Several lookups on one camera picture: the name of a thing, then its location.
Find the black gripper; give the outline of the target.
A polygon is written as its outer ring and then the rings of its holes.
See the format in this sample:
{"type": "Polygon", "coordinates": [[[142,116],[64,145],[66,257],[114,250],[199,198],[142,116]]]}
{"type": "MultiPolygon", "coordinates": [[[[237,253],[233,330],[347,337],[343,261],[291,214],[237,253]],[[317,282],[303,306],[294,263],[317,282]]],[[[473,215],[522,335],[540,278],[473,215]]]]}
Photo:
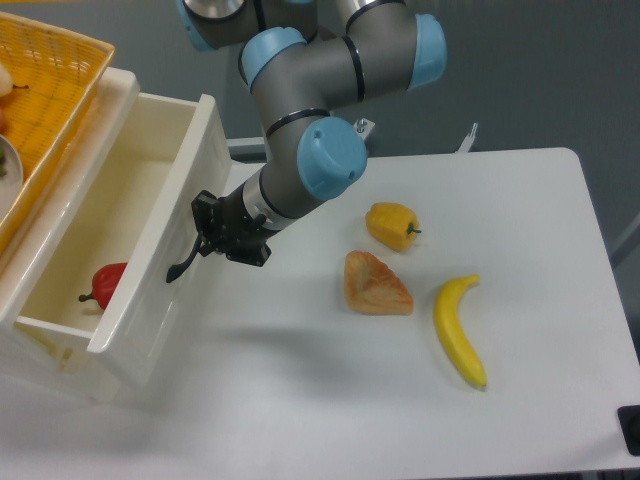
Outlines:
{"type": "Polygon", "coordinates": [[[246,182],[220,198],[202,190],[191,202],[201,256],[215,253],[255,267],[264,266],[269,259],[267,241],[275,232],[265,227],[264,213],[249,212],[244,201],[245,187],[246,182]]]}

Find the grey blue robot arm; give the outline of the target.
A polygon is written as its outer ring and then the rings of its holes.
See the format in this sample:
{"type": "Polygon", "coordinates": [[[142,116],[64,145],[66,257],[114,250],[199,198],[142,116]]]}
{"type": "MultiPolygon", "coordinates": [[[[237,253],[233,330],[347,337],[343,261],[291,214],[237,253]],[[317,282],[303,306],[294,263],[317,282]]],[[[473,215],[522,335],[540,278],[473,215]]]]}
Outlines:
{"type": "Polygon", "coordinates": [[[364,140],[335,110],[438,80],[440,23],[404,1],[340,1],[340,36],[324,37],[313,1],[181,1],[192,43],[240,45],[239,72],[259,111],[266,164],[225,196],[192,201],[193,256],[253,266],[270,237],[340,196],[363,174],[364,140]]]}

